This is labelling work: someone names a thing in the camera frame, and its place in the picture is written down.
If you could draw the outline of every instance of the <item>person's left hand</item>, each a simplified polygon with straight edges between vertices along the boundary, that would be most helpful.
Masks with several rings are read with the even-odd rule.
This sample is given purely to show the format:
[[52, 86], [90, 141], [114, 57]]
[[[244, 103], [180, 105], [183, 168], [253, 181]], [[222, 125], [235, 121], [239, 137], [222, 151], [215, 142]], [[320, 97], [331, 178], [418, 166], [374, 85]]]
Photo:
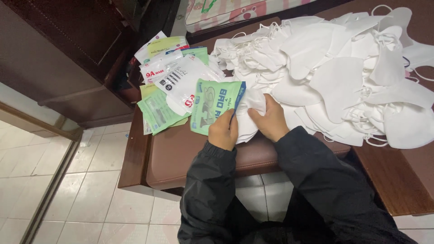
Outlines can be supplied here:
[[208, 141], [216, 147], [232, 151], [238, 139], [238, 120], [233, 109], [229, 109], [217, 118], [208, 129]]

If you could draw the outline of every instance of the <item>jacket sleeve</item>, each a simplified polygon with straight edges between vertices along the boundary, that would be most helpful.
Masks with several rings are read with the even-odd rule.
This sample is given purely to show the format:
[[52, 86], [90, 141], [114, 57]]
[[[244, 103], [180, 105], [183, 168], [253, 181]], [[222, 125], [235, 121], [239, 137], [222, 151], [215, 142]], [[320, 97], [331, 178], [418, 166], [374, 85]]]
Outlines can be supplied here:
[[230, 243], [224, 228], [226, 210], [235, 196], [236, 149], [228, 151], [205, 143], [187, 171], [181, 198], [181, 244]]
[[275, 143], [279, 165], [294, 187], [347, 243], [416, 243], [379, 209], [364, 175], [337, 159], [316, 137], [298, 126]]

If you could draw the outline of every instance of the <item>black pants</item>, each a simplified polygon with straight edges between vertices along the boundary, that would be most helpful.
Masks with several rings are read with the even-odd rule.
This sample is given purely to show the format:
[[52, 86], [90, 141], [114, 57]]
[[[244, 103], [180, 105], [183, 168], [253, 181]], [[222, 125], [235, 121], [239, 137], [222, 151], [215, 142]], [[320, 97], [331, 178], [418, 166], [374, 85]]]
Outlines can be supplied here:
[[235, 241], [241, 240], [250, 232], [265, 228], [288, 227], [294, 237], [311, 235], [321, 236], [320, 239], [333, 240], [333, 232], [326, 226], [324, 219], [312, 205], [296, 190], [293, 190], [283, 222], [266, 221], [259, 223], [244, 207], [237, 197], [234, 197], [227, 209], [226, 228], [231, 230]]

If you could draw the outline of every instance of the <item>mattress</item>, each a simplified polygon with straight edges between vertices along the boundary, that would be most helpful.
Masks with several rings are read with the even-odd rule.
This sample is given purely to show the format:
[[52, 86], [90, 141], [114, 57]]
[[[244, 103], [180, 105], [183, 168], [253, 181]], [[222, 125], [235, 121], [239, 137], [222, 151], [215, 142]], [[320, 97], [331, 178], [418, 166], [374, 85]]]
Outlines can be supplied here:
[[185, 26], [190, 33], [253, 19], [315, 0], [189, 0]]

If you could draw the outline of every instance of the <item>person's right hand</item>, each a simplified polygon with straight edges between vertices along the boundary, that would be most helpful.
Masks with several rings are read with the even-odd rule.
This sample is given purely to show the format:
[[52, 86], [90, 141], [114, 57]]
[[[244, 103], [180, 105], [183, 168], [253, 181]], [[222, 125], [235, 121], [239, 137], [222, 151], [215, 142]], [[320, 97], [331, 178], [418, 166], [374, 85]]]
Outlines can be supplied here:
[[261, 116], [258, 111], [252, 108], [247, 112], [262, 134], [273, 142], [277, 142], [289, 132], [289, 129], [286, 125], [282, 106], [270, 94], [264, 94], [264, 96], [266, 103], [264, 116]]

